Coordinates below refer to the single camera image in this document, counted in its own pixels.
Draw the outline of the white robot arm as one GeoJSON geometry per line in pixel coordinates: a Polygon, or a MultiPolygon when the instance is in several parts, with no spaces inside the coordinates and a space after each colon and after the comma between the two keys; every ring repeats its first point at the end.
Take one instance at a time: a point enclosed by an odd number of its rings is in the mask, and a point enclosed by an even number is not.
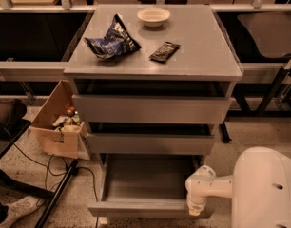
{"type": "Polygon", "coordinates": [[[187,178],[185,189],[192,216],[209,197],[229,198],[231,228],[291,228],[291,159],[276,150],[246,149],[229,176],[204,165],[187,178]]]}

